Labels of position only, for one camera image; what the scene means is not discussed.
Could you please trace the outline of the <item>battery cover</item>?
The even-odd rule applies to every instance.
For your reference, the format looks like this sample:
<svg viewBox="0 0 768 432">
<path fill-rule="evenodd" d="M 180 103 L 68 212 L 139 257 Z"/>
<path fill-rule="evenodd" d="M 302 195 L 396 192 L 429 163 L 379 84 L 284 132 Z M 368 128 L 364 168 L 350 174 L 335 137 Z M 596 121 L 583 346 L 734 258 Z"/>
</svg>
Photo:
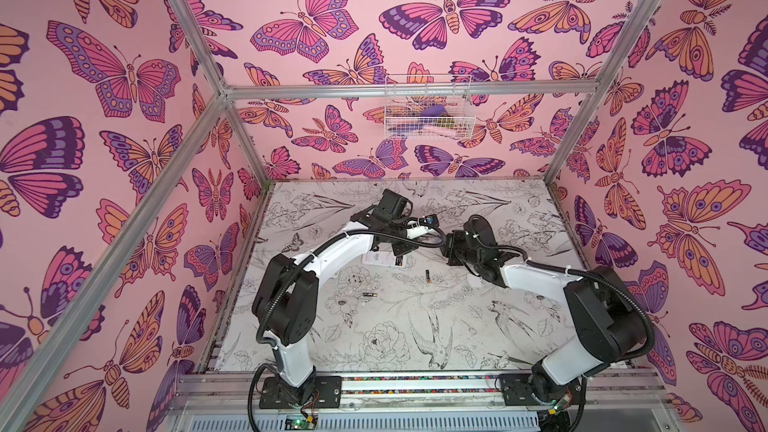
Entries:
<svg viewBox="0 0 768 432">
<path fill-rule="evenodd" d="M 481 289 L 483 287 L 483 280 L 474 275 L 468 275 L 467 282 L 469 286 L 474 289 Z"/>
</svg>

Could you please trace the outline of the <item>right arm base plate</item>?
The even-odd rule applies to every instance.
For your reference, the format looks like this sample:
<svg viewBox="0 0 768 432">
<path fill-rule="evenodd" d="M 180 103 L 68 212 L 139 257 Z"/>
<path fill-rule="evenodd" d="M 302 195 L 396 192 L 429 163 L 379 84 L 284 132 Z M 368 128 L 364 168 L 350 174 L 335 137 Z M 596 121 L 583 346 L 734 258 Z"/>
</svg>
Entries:
<svg viewBox="0 0 768 432">
<path fill-rule="evenodd" d="M 573 402 L 581 403 L 585 391 L 585 383 L 581 379 L 557 384 L 543 372 L 501 374 L 496 379 L 496 386 L 507 406 L 554 409 L 568 408 Z"/>
</svg>

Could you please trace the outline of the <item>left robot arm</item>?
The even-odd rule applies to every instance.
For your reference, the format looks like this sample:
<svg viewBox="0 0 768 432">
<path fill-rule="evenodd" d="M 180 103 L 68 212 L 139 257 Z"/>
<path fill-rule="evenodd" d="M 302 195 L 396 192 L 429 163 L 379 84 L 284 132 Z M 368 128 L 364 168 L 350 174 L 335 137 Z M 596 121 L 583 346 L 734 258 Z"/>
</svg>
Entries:
<svg viewBox="0 0 768 432">
<path fill-rule="evenodd" d="M 380 244 L 395 256 L 420 247 L 440 246 L 423 238 L 439 228 L 435 215 L 414 217 L 410 199 L 386 189 L 378 203 L 355 214 L 339 232 L 308 252 L 272 257 L 263 274 L 251 312 L 258 325 L 256 341 L 270 347 L 278 377 L 300 388 L 315 373 L 305 337 L 312 329 L 319 291 L 325 281 Z"/>
</svg>

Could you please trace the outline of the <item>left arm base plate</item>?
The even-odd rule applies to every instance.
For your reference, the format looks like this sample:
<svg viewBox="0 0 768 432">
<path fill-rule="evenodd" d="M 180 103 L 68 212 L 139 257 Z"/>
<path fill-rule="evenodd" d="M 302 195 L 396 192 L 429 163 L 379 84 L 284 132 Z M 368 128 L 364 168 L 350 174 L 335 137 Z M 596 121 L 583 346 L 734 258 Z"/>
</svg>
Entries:
<svg viewBox="0 0 768 432">
<path fill-rule="evenodd" d="M 265 380 L 259 399 L 262 410 L 288 408 L 337 409 L 342 392 L 341 376 L 311 375 L 302 385 L 294 387 L 280 377 Z"/>
</svg>

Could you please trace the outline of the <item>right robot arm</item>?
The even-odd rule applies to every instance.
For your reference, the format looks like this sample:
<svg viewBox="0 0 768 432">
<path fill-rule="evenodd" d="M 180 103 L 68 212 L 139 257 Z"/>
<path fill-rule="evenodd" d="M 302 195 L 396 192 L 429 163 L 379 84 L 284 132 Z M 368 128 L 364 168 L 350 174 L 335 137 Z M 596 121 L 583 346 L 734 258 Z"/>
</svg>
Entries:
<svg viewBox="0 0 768 432">
<path fill-rule="evenodd" d="M 472 215 L 446 236 L 442 255 L 501 288 L 540 295 L 563 305 L 575 336 L 530 369 L 527 388 L 542 404 L 563 398 L 580 378 L 652 351 L 656 333 L 648 314 L 610 267 L 579 270 L 532 260 L 520 247 L 496 242 L 490 223 Z"/>
</svg>

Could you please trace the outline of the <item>white remote control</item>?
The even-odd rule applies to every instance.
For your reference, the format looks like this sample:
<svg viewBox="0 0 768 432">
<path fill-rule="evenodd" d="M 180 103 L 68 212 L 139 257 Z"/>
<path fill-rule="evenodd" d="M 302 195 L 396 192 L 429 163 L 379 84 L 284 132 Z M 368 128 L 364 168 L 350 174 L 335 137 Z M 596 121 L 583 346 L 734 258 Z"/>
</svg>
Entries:
<svg viewBox="0 0 768 432">
<path fill-rule="evenodd" d="M 369 251 L 362 256 L 361 261 L 365 265 L 388 268 L 403 268 L 406 265 L 402 256 L 389 251 Z"/>
</svg>

